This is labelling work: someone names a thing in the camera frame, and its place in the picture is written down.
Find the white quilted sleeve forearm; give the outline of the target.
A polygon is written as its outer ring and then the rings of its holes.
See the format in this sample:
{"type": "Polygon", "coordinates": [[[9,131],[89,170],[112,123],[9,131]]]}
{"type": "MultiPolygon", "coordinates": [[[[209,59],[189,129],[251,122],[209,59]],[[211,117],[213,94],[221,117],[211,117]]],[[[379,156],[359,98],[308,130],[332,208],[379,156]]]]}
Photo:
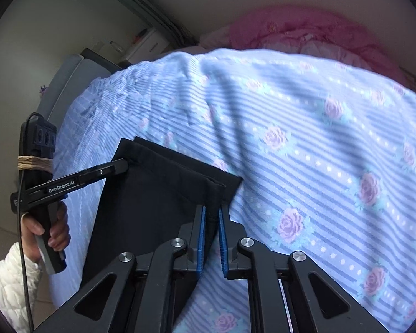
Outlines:
{"type": "Polygon", "coordinates": [[[0,310],[16,332],[29,332],[19,243],[0,260],[0,310]]]}

